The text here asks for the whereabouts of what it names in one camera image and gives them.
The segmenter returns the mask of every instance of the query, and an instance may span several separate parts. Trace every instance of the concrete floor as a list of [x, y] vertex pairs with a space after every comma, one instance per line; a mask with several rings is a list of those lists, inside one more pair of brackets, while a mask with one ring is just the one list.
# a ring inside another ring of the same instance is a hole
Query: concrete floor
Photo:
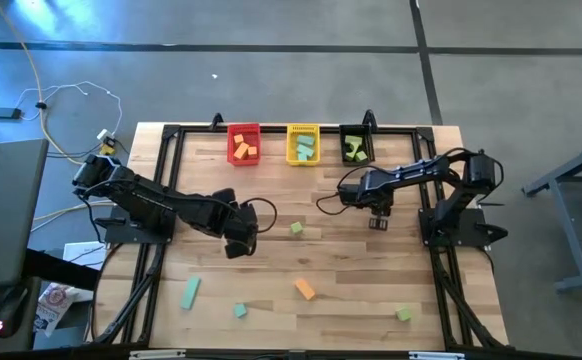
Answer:
[[[408, 0], [0, 3], [30, 41], [416, 45]], [[582, 0], [420, 0], [420, 8], [430, 46], [582, 47]], [[13, 41], [1, 19], [0, 41]], [[90, 80], [120, 96], [119, 138], [127, 145], [139, 121], [209, 121], [218, 111], [231, 121], [355, 123], [372, 108], [384, 124], [431, 124], [417, 54], [33, 56], [43, 86]], [[467, 147], [482, 147], [505, 165], [505, 183], [490, 201], [506, 206], [486, 211], [510, 231], [493, 257], [511, 344], [582, 355], [582, 290], [557, 295], [552, 288], [576, 273], [553, 201], [519, 191], [582, 149], [582, 56], [432, 56], [431, 64], [444, 124], [461, 126]], [[0, 106], [12, 106], [32, 86], [24, 53], [0, 50]], [[113, 100], [89, 92], [65, 90], [49, 103], [50, 131], [67, 151], [89, 149], [117, 118]], [[33, 102], [23, 106], [29, 115]], [[36, 121], [0, 122], [0, 141], [39, 137]], [[75, 170], [47, 160], [36, 214], [76, 204]], [[30, 247], [92, 238], [86, 214], [74, 213], [36, 232]]]

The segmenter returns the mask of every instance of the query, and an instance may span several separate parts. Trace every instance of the wooden tabletop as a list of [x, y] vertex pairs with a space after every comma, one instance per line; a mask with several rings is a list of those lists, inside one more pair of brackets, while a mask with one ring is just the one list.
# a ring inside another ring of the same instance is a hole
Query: wooden tabletop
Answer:
[[[139, 123], [128, 166], [153, 178], [164, 123]], [[433, 127], [438, 153], [461, 146], [460, 130]], [[315, 200], [335, 192], [351, 168], [341, 164], [338, 135], [321, 136], [317, 167], [285, 162], [285, 134], [263, 134], [257, 166], [234, 167], [226, 160], [226, 134], [187, 134], [177, 190], [210, 194], [232, 187], [238, 201], [259, 196], [279, 212], [273, 229], [258, 236], [252, 257], [226, 259], [220, 240], [178, 223], [168, 247], [156, 305], [150, 347], [225, 349], [436, 350], [443, 349], [431, 260], [420, 243], [417, 187], [395, 192], [386, 232], [367, 228], [370, 211], [349, 209], [322, 214]], [[394, 168], [414, 162], [411, 140], [374, 135], [374, 165]], [[173, 145], [163, 183], [167, 183]], [[359, 179], [362, 171], [353, 174]], [[449, 195], [451, 188], [446, 188]], [[261, 228], [272, 221], [266, 204], [253, 203]], [[321, 203], [335, 211], [337, 200]], [[293, 236], [299, 221], [304, 233]], [[139, 246], [125, 245], [104, 271], [98, 289], [96, 329], [101, 333], [129, 296]], [[465, 297], [493, 336], [507, 342], [491, 268], [485, 255], [458, 248]], [[180, 308], [187, 279], [202, 279], [191, 310]], [[317, 295], [306, 301], [293, 282], [306, 279]], [[248, 314], [238, 319], [233, 305]], [[396, 306], [412, 319], [401, 322]], [[139, 306], [134, 338], [144, 313]], [[457, 312], [450, 305], [454, 334], [460, 339]]]

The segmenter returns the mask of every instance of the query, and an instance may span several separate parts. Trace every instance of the teal block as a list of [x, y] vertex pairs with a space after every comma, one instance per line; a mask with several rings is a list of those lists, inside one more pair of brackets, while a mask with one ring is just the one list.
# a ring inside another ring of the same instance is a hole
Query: teal block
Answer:
[[298, 135], [298, 143], [313, 146], [315, 139], [313, 136]]
[[302, 144], [298, 144], [298, 152], [299, 153], [306, 154], [307, 157], [313, 156], [313, 149], [308, 148], [308, 147], [306, 147], [306, 146], [304, 146]]
[[235, 304], [233, 307], [233, 313], [235, 314], [235, 317], [241, 318], [247, 314], [247, 307], [244, 306], [244, 304]]
[[187, 287], [184, 289], [184, 294], [182, 295], [182, 300], [180, 300], [181, 308], [191, 310], [195, 296], [198, 293], [198, 287], [200, 287], [200, 282], [202, 282], [202, 279], [197, 276], [189, 278]]

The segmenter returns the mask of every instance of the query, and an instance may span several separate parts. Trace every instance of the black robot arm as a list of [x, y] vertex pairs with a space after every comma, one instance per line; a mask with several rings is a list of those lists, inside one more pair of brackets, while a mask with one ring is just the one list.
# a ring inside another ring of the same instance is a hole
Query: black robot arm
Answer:
[[108, 156], [89, 155], [73, 179], [74, 193], [83, 200], [106, 197], [129, 213], [129, 219], [98, 219], [103, 227], [129, 225], [160, 232], [176, 214], [192, 228], [227, 240], [228, 258], [252, 255], [258, 219], [253, 205], [238, 204], [233, 189], [211, 195], [182, 194], [135, 174]]
[[[449, 155], [457, 150], [461, 152]], [[464, 162], [462, 176], [451, 168], [451, 164], [456, 162]], [[423, 214], [420, 222], [426, 231], [423, 233], [425, 244], [428, 245], [429, 241], [435, 242], [438, 234], [457, 233], [465, 222], [472, 222], [470, 225], [474, 228], [473, 232], [479, 232], [483, 238], [486, 236], [487, 242], [491, 243], [506, 236], [506, 230], [484, 224], [484, 219], [479, 219], [479, 214], [465, 209], [477, 195], [487, 196], [499, 185], [496, 183], [496, 164], [501, 166], [483, 151], [476, 153], [466, 149], [454, 149], [434, 159], [420, 160], [394, 170], [374, 168], [367, 171], [357, 185], [339, 184], [338, 195], [345, 206], [370, 208], [375, 218], [369, 221], [369, 227], [386, 230], [388, 222], [383, 217], [391, 215], [393, 192], [396, 189], [430, 181], [443, 181], [453, 186], [455, 191], [448, 199], [440, 200], [435, 209], [420, 211]]]

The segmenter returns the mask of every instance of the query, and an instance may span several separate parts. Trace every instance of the white cable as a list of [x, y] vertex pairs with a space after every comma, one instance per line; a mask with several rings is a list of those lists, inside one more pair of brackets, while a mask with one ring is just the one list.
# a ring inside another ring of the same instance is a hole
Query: white cable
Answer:
[[[89, 93], [87, 93], [86, 91], [82, 90], [82, 88], [80, 87], [80, 85], [85, 85], [85, 84], [86, 85], [91, 85], [91, 86], [93, 86], [95, 88], [98, 88], [100, 90], [103, 90], [103, 91], [105, 91], [107, 93], [107, 95], [109, 95], [112, 98], [114, 98], [114, 99], [117, 100], [119, 116], [118, 116], [118, 121], [115, 124], [115, 128], [111, 132], [111, 134], [115, 135], [115, 133], [118, 131], [118, 128], [120, 127], [120, 122], [122, 122], [122, 100], [120, 99], [119, 96], [113, 94], [111, 91], [109, 91], [109, 89], [107, 89], [107, 88], [105, 88], [103, 86], [94, 84], [91, 81], [82, 81], [82, 82], [79, 82], [79, 83], [76, 83], [76, 84], [68, 84], [68, 85], [53, 85], [53, 86], [49, 86], [49, 87], [47, 87], [45, 89], [42, 89], [42, 91], [49, 91], [51, 89], [55, 89], [55, 90], [51, 94], [49, 94], [47, 97], [44, 98], [44, 102], [46, 103], [47, 100], [49, 100], [53, 95], [55, 95], [55, 93], [57, 93], [58, 91], [60, 91], [62, 89], [66, 89], [66, 88], [76, 88], [76, 89], [78, 89], [82, 93], [82, 95], [85, 95], [85, 96], [86, 95], [89, 95]], [[24, 89], [24, 91], [22, 91], [22, 93], [20, 94], [20, 97], [18, 98], [18, 101], [15, 104], [15, 107], [18, 107], [20, 105], [20, 103], [22, 103], [24, 94], [26, 94], [29, 91], [37, 91], [37, 90], [38, 90], [38, 88]], [[40, 112], [38, 112], [35, 116], [30, 117], [30, 118], [22, 117], [22, 120], [31, 121], [31, 120], [37, 119], [39, 116], [40, 116]]]
[[[115, 204], [112, 203], [109, 200], [93, 201], [93, 202], [90, 202], [89, 205], [91, 205], [93, 207], [96, 207], [96, 206], [115, 206]], [[51, 219], [49, 219], [49, 220], [47, 220], [47, 221], [45, 221], [45, 222], [43, 222], [43, 223], [35, 226], [33, 229], [31, 229], [31, 232], [33, 233], [34, 231], [36, 231], [36, 230], [38, 230], [38, 229], [40, 229], [40, 228], [48, 225], [49, 223], [53, 222], [54, 220], [56, 220], [57, 218], [59, 218], [62, 215], [65, 215], [67, 213], [70, 213], [70, 212], [73, 212], [73, 211], [76, 211], [76, 210], [85, 209], [86, 207], [87, 206], [84, 205], [84, 204], [79, 204], [79, 205], [76, 205], [76, 206], [73, 206], [73, 207], [70, 207], [70, 208], [66, 208], [66, 209], [62, 209], [62, 210], [58, 210], [58, 211], [52, 212], [52, 213], [47, 214], [47, 215], [38, 216], [38, 217], [34, 218], [33, 221], [44, 220], [44, 219], [46, 219], [46, 218], [48, 218], [50, 216], [52, 216], [52, 217], [51, 217]]]

